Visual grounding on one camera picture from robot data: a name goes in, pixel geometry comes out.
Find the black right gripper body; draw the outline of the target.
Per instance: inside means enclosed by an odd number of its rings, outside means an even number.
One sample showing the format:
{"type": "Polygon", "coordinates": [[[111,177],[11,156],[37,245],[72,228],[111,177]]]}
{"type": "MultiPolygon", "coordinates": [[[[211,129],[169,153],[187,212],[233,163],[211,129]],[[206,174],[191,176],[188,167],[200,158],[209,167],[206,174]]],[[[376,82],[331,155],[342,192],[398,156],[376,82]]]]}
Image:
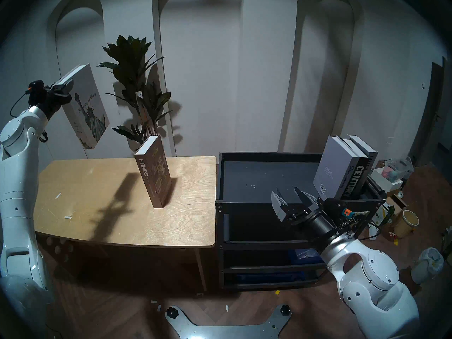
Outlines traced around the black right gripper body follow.
{"type": "Polygon", "coordinates": [[[320,208],[310,213],[307,209],[290,210],[283,221],[295,227],[305,239],[322,237],[334,229],[334,222],[320,208]]]}

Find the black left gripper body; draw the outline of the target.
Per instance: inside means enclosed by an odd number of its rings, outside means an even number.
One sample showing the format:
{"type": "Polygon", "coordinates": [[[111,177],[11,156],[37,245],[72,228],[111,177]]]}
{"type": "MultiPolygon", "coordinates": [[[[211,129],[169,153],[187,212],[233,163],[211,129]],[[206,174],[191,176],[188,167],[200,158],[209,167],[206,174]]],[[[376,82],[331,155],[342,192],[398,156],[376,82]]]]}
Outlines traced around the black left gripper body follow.
{"type": "Polygon", "coordinates": [[[46,118],[52,118],[52,116],[63,106],[69,104],[72,100],[71,97],[59,97],[52,92],[52,88],[44,88],[43,96],[40,96],[36,107],[40,109],[46,118]]]}

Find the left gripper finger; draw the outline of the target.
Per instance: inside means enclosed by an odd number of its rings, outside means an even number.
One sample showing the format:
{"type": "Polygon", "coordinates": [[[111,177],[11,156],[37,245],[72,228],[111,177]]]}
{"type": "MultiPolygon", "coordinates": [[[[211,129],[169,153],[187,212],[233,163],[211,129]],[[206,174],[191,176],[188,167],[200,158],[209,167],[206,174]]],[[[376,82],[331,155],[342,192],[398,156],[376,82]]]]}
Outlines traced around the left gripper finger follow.
{"type": "Polygon", "coordinates": [[[61,81],[58,83],[54,83],[52,85],[52,92],[59,97],[71,97],[70,92],[74,87],[74,81],[72,78],[69,78],[65,81],[61,81]]]}

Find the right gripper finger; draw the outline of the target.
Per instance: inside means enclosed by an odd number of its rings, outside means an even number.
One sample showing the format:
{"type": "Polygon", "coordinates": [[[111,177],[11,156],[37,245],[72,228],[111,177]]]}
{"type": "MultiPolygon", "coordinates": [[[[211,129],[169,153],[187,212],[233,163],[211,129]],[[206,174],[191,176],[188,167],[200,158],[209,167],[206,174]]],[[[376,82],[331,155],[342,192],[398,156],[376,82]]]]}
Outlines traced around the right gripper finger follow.
{"type": "Polygon", "coordinates": [[[271,204],[280,222],[284,222],[288,217],[288,204],[278,194],[272,191],[271,204]]]}
{"type": "Polygon", "coordinates": [[[299,197],[300,201],[310,210],[319,208],[317,198],[313,195],[300,190],[298,187],[294,187],[294,192],[299,197]]]}

